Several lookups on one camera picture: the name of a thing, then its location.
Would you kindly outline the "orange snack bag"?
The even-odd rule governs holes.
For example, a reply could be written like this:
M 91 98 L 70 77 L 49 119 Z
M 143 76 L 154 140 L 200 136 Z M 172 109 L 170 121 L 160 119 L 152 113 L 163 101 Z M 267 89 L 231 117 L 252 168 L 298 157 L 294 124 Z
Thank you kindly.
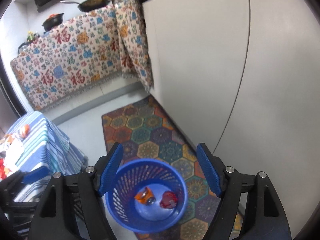
M 152 205 L 156 198 L 152 190 L 146 186 L 135 195 L 135 200 L 143 205 Z

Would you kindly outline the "crushed red can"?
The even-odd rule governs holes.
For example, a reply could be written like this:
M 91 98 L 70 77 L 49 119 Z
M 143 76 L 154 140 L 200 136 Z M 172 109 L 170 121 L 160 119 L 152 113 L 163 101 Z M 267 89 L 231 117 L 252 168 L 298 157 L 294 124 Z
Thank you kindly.
M 173 209 L 177 206 L 178 197 L 172 191 L 165 191 L 159 205 L 163 209 Z

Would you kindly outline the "white kitchen cabinet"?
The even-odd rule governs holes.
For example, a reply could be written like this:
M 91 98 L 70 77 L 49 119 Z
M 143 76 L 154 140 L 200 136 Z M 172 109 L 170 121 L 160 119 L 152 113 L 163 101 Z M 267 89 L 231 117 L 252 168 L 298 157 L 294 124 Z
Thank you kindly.
M 153 96 L 190 143 L 270 177 L 297 236 L 319 204 L 319 22 L 304 0 L 144 0 Z

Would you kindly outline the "blue striped tablecloth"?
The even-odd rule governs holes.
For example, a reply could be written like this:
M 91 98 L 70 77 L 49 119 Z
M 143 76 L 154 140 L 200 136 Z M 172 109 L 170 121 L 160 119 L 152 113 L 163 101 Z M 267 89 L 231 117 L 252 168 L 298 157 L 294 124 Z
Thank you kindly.
M 28 136 L 22 140 L 18 135 L 21 126 L 30 126 Z M 16 202 L 29 202 L 42 194 L 55 172 L 63 175 L 79 173 L 87 164 L 87 157 L 76 148 L 69 137 L 38 111 L 19 118 L 1 141 L 1 178 L 14 172 L 30 172 L 46 166 L 48 176 L 27 185 L 15 198 Z

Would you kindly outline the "orange clear candy wrapper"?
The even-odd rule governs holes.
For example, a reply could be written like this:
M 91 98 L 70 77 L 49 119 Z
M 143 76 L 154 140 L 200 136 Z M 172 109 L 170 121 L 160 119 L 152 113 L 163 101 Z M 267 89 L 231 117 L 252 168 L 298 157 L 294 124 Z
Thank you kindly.
M 30 129 L 30 126 L 28 124 L 23 125 L 19 128 L 18 135 L 22 140 L 24 140 L 28 136 L 29 129 Z

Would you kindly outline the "blue plastic waste basket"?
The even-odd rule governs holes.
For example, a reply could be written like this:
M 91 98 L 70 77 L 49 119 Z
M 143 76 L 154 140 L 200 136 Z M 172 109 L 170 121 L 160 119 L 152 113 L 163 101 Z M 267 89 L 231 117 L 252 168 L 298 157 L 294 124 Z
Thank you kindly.
M 139 159 L 119 168 L 105 199 L 109 213 L 124 228 L 157 233 L 183 217 L 188 190 L 172 166 L 155 159 Z

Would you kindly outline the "colourful hexagon floor mat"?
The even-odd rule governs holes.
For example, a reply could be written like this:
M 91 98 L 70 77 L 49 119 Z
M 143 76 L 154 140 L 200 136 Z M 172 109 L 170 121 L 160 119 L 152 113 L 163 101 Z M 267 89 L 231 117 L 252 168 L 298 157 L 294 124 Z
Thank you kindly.
M 157 233 L 136 233 L 134 239 L 203 239 L 219 205 L 210 190 L 195 151 L 151 96 L 102 117 L 106 147 L 123 147 L 120 167 L 134 160 L 155 159 L 172 166 L 184 179 L 188 205 L 172 227 Z

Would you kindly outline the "patterned fu cloth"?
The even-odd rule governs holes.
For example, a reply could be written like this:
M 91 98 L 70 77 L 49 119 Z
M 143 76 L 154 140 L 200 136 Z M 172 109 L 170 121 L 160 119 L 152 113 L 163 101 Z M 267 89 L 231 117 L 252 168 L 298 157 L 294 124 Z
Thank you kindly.
M 153 85 L 142 7 L 127 0 L 84 13 L 24 48 L 12 71 L 32 109 L 45 111 L 115 77 Z

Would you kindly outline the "black clay pot orange lid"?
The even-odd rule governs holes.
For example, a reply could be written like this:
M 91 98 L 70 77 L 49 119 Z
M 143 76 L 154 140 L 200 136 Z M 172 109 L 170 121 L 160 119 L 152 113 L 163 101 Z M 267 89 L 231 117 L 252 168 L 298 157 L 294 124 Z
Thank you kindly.
M 63 22 L 64 13 L 61 14 L 52 14 L 49 18 L 47 18 L 42 26 L 45 31 L 50 31 L 54 27 L 60 25 Z

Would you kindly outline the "black wok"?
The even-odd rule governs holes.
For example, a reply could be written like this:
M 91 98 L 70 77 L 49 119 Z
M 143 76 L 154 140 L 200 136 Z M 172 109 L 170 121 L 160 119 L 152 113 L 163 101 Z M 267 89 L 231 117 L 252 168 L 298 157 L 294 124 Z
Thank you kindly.
M 64 0 L 60 1 L 62 4 L 76 4 L 81 12 L 90 12 L 107 6 L 112 0 L 86 0 L 82 3 L 75 1 Z

